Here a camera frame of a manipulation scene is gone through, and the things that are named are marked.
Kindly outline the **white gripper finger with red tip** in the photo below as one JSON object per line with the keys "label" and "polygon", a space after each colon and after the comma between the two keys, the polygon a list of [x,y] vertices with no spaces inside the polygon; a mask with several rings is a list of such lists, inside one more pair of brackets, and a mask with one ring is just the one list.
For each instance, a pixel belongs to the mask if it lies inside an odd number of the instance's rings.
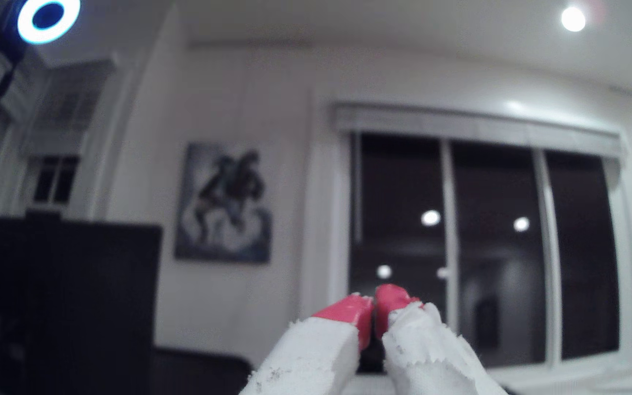
{"label": "white gripper finger with red tip", "polygon": [[372,337],[374,302],[354,293],[292,323],[241,394],[340,394]]}
{"label": "white gripper finger with red tip", "polygon": [[384,284],[375,292],[375,333],[396,394],[507,394],[435,304]]}

